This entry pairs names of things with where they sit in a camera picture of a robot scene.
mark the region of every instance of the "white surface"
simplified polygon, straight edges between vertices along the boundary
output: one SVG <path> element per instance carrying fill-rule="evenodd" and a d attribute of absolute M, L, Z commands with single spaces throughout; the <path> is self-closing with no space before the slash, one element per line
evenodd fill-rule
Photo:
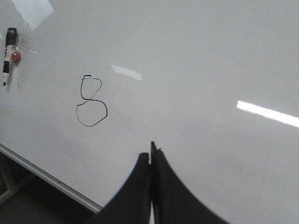
<path fill-rule="evenodd" d="M 299 129 L 236 108 L 299 116 L 297 1 L 50 4 L 32 31 L 1 2 L 0 33 L 18 28 L 23 60 L 0 88 L 0 143 L 105 205 L 154 140 L 231 223 L 299 222 Z M 84 74 L 108 107 L 91 128 L 76 116 Z M 86 106 L 87 123 L 103 113 Z"/>

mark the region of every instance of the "black curved shape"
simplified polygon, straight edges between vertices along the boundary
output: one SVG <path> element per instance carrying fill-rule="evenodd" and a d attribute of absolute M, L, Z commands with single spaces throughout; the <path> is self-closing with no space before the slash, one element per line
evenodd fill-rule
<path fill-rule="evenodd" d="M 185 187 L 154 142 L 151 143 L 151 165 L 155 224 L 228 224 Z"/>
<path fill-rule="evenodd" d="M 85 224 L 148 224 L 149 222 L 149 154 L 141 153 L 122 188 L 98 214 Z"/>

